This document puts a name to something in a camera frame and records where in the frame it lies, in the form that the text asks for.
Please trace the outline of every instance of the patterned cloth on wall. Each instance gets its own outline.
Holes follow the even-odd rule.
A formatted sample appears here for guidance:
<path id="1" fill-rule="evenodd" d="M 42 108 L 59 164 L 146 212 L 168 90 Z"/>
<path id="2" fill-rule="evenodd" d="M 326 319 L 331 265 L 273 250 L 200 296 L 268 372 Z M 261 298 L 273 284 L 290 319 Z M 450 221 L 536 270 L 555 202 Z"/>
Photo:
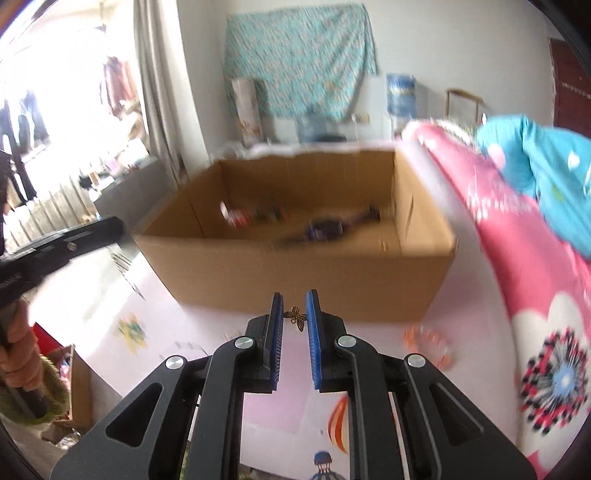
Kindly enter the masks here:
<path id="1" fill-rule="evenodd" d="M 225 77 L 253 77 L 264 115 L 294 117 L 308 107 L 339 121 L 366 74 L 377 75 L 369 15 L 361 4 L 288 8 L 228 17 Z"/>

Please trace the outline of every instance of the gold butterfly pendant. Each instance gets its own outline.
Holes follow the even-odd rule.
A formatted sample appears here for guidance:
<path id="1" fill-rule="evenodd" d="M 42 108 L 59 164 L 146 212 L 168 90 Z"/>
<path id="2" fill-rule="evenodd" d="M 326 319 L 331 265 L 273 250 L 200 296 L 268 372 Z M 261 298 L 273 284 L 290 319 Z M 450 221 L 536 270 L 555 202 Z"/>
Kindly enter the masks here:
<path id="1" fill-rule="evenodd" d="M 304 324 L 307 320 L 306 314 L 300 313 L 300 309 L 298 307 L 293 307 L 289 312 L 285 312 L 283 316 L 285 318 L 289 318 L 293 325 L 297 325 L 299 331 L 304 331 Z"/>

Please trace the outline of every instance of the green fuzzy cuff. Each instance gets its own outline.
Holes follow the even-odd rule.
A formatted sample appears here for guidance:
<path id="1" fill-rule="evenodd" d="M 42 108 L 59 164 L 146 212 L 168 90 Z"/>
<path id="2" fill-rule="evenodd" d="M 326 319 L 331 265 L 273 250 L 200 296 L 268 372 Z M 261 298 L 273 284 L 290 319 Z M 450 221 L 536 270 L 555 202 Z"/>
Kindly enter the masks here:
<path id="1" fill-rule="evenodd" d="M 57 417 L 65 415 L 70 407 L 70 394 L 57 368 L 44 356 L 41 357 L 41 361 L 45 369 L 42 388 L 48 405 L 47 414 L 43 418 L 28 418 L 18 407 L 8 389 L 4 386 L 0 387 L 0 413 L 14 423 L 27 426 L 51 423 Z"/>

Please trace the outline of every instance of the white wall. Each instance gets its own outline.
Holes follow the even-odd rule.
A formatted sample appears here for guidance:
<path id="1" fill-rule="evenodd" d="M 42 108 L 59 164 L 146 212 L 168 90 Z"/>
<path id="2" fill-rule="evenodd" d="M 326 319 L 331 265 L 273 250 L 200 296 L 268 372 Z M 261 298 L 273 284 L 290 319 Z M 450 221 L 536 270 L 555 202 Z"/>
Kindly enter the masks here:
<path id="1" fill-rule="evenodd" d="M 209 154 L 187 71 L 187 58 L 191 51 L 185 52 L 183 48 L 176 2 L 174 0 L 158 2 L 158 8 L 164 43 L 163 59 L 168 70 L 168 91 L 171 94 L 173 113 L 178 126 L 179 149 L 187 172 L 192 176 L 208 164 Z"/>
<path id="2" fill-rule="evenodd" d="M 227 140 L 237 138 L 224 88 L 215 10 L 210 0 L 177 0 L 177 6 L 193 101 L 211 155 Z"/>
<path id="3" fill-rule="evenodd" d="M 343 0 L 217 0 L 219 54 L 223 57 L 228 13 L 341 3 Z M 380 74 L 365 80 L 355 109 L 371 117 L 371 124 L 360 128 L 362 137 L 382 135 L 385 74 L 391 72 L 412 73 L 420 82 L 420 115 L 442 116 L 443 91 L 461 87 L 483 97 L 491 113 L 525 113 L 542 124 L 551 124 L 546 24 L 544 16 L 527 0 L 364 3 L 374 32 Z M 293 121 L 278 121 L 275 126 L 282 140 L 295 140 Z"/>

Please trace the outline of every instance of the cardboard box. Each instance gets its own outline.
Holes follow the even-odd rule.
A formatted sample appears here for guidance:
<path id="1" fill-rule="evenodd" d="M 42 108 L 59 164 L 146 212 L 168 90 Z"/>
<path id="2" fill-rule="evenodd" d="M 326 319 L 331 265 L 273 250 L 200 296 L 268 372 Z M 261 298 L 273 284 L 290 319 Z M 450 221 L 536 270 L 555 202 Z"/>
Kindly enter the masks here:
<path id="1" fill-rule="evenodd" d="M 69 356 L 70 410 L 53 421 L 57 427 L 71 428 L 86 433 L 92 427 L 92 395 L 90 393 L 90 367 L 76 352 L 74 345 L 50 352 L 47 358 L 60 365 Z"/>
<path id="2" fill-rule="evenodd" d="M 232 208 L 281 206 L 284 223 L 227 225 Z M 281 247 L 311 219 L 380 208 L 329 244 Z M 149 221 L 137 243 L 183 303 L 261 314 L 275 291 L 305 311 L 316 288 L 322 308 L 345 320 L 418 321 L 443 282 L 456 237 L 404 157 L 392 151 L 306 153 L 214 163 Z"/>

